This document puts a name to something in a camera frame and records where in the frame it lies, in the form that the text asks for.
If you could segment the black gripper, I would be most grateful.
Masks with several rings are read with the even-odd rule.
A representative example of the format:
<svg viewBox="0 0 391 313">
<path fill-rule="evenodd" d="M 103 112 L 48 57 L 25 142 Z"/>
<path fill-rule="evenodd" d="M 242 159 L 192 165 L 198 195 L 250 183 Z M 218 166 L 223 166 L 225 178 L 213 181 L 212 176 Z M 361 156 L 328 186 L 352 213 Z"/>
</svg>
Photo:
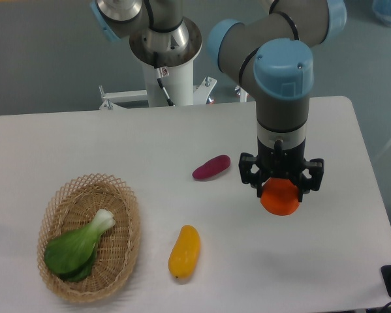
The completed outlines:
<svg viewBox="0 0 391 313">
<path fill-rule="evenodd" d="M 304 194 L 319 191 L 324 175 L 324 159 L 304 158 L 305 143 L 283 150 L 258 143 L 258 155 L 242 153 L 238 162 L 242 183 L 250 185 L 261 198 L 264 183 L 269 178 L 289 179 L 298 189 L 298 201 Z"/>
</svg>

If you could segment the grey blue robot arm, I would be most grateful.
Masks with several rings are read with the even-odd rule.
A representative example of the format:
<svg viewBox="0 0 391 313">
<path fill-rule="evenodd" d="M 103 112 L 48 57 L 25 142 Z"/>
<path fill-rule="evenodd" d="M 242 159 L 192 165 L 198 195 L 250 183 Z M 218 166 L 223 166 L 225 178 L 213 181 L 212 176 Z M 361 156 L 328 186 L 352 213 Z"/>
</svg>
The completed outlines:
<svg viewBox="0 0 391 313">
<path fill-rule="evenodd" d="M 288 181 L 294 196 L 320 188 L 321 158 L 305 159 L 311 48 L 338 35 L 347 21 L 342 1 L 272 1 L 268 15 L 250 25 L 227 19 L 207 40 L 183 15 L 181 1 L 92 1 L 95 19 L 109 40 L 128 38 L 146 67 L 148 104 L 194 104 L 192 74 L 178 74 L 206 47 L 217 68 L 256 103 L 257 155 L 242 153 L 243 183 L 261 196 L 271 179 Z"/>
</svg>

